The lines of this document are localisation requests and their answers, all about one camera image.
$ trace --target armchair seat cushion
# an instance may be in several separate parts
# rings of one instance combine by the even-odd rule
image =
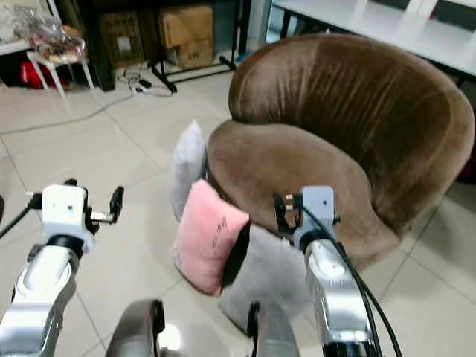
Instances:
[[[285,124],[230,120],[211,135],[208,160],[209,180],[222,198],[271,232],[277,233],[273,193],[284,196],[308,185],[329,185],[341,217],[335,232],[357,269],[399,244],[398,236],[372,207],[372,187],[365,171],[317,135]]]

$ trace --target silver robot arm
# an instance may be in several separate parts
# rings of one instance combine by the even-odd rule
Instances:
[[[300,195],[287,195],[286,200],[274,197],[277,222],[280,232],[292,234],[294,245],[304,253],[306,282],[312,293],[324,355],[377,356],[364,296],[350,267],[329,240],[337,242],[333,230],[334,191],[327,186],[305,187]],[[293,228],[285,220],[289,210],[299,212]]]
[[[88,207],[86,189],[74,180],[43,190],[37,208],[42,210],[46,243],[16,279],[12,304],[0,323],[0,356],[54,354],[64,309],[76,290],[80,258],[94,248],[99,222],[117,221],[122,196],[118,187],[110,212],[95,213]]]

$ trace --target electrical cord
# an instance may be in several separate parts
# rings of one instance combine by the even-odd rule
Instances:
[[[377,312],[380,315],[380,318],[383,320],[385,328],[387,329],[388,335],[390,336],[390,340],[392,341],[393,345],[393,350],[395,351],[395,354],[397,357],[402,357],[402,351],[400,350],[399,343],[396,339],[395,332],[392,329],[392,326],[390,325],[390,322],[387,319],[387,316],[385,316],[385,313],[383,312],[382,308],[380,307],[379,302],[367,286],[367,284],[362,280],[358,272],[354,269],[352,263],[349,261],[349,258],[345,254],[344,248],[342,245],[339,245],[333,238],[332,234],[327,230],[326,226],[317,218],[306,206],[303,205],[303,210],[306,212],[312,219],[312,221],[322,230],[324,235],[326,236],[326,240],[329,240],[332,245],[334,245],[335,249],[337,249],[337,252],[341,256],[342,260],[347,264],[349,267],[350,273],[354,277],[357,283],[357,287],[360,290],[362,294],[362,298],[364,300],[364,305],[365,309],[367,310],[368,318],[369,318],[369,323],[370,323],[370,329],[372,330],[372,335],[374,337],[374,342],[376,345],[377,349],[377,354],[379,357],[382,356],[382,351],[380,349],[380,344],[379,344],[379,337],[378,333],[376,330],[375,326],[375,321],[373,320],[373,314],[372,314],[372,309],[370,308],[370,305],[368,303],[367,296],[372,300],[372,304],[375,306]]]
[[[28,212],[30,212],[30,205],[27,205],[27,207],[23,208],[22,212],[19,213],[17,217],[15,217],[10,223],[6,225],[5,228],[3,228],[0,231],[0,239],[10,230],[12,229],[20,220],[27,215]]]
[[[28,202],[25,208],[19,213],[18,216],[16,216],[10,223],[8,223],[5,228],[3,228],[0,231],[0,239],[15,225],[22,220],[23,217],[27,215],[30,210],[38,210],[42,207],[42,194],[41,193],[35,193],[33,194],[33,197],[31,200]]]
[[[122,75],[120,75],[118,77],[118,82],[127,84],[127,86],[129,87],[129,90],[134,91],[133,86],[136,85],[136,84],[140,84],[139,81],[143,79],[142,78],[142,70],[143,69],[144,68],[142,68],[142,67],[124,69],[124,72],[122,73]],[[136,89],[136,91],[140,92],[141,94],[151,95],[153,97],[168,98],[168,97],[172,97],[172,95],[173,95],[172,92],[170,92],[169,94],[156,94],[156,93],[152,93],[150,91],[143,91],[141,87],[136,87],[135,89]]]
[[[94,112],[84,116],[84,117],[81,117],[81,118],[78,118],[78,119],[73,119],[73,120],[67,120],[67,121],[61,121],[59,123],[51,123],[51,124],[42,124],[42,125],[36,125],[36,126],[29,126],[27,128],[23,128],[23,129],[15,129],[15,130],[8,130],[6,132],[0,132],[0,135],[7,135],[7,134],[18,134],[20,132],[32,132],[34,130],[39,130],[39,129],[46,129],[46,128],[53,128],[55,126],[62,126],[62,125],[67,125],[67,124],[72,124],[72,123],[78,123],[80,121],[85,121],[85,120],[88,120],[88,119],[91,119],[92,117],[98,115],[99,113],[101,112],[104,112],[106,109],[110,108],[111,106],[115,105],[115,104],[119,104],[119,103],[122,103],[122,102],[125,102],[126,100],[129,100],[131,99],[132,97],[134,97],[134,95],[130,94],[128,95],[127,97],[125,98],[121,98],[121,99],[118,99],[118,100],[115,100],[109,104],[106,104],[105,106],[103,106],[102,108],[99,108],[98,110],[95,110]]]

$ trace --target gray pillow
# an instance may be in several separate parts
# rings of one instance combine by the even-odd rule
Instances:
[[[170,203],[178,221],[184,213],[192,183],[205,177],[207,154],[199,124],[194,120],[180,135],[171,164]]]
[[[219,308],[246,332],[248,311],[256,300],[274,301],[289,319],[312,304],[303,253],[251,225],[248,252],[233,285],[223,291]]]

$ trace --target cardboard box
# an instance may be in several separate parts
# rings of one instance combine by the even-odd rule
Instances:
[[[206,67],[213,64],[213,57],[212,39],[177,47],[177,62],[182,69]]]
[[[165,8],[158,23],[165,48],[213,38],[213,11],[207,5]]]
[[[113,68],[135,65],[144,61],[141,29],[136,12],[102,15],[100,32]]]

